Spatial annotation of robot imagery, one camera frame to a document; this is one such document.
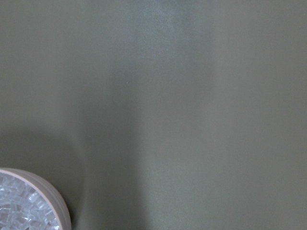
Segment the pink bowl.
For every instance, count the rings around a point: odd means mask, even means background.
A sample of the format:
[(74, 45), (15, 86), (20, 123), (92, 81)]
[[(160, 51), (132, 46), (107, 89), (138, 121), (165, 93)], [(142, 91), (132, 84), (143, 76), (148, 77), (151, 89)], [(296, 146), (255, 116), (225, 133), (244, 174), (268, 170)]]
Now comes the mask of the pink bowl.
[(50, 206), (57, 218), (60, 229), (72, 229), (68, 207), (61, 194), (51, 183), (32, 172), (20, 169), (1, 168), (0, 172), (16, 177), (34, 188)]

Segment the clear ice cubes pile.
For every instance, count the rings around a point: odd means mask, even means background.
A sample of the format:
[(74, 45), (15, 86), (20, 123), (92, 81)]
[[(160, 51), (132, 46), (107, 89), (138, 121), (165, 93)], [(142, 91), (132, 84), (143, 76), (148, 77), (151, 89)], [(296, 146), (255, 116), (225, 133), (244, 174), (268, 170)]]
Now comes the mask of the clear ice cubes pile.
[(51, 207), (24, 181), (0, 174), (0, 228), (2, 230), (60, 230)]

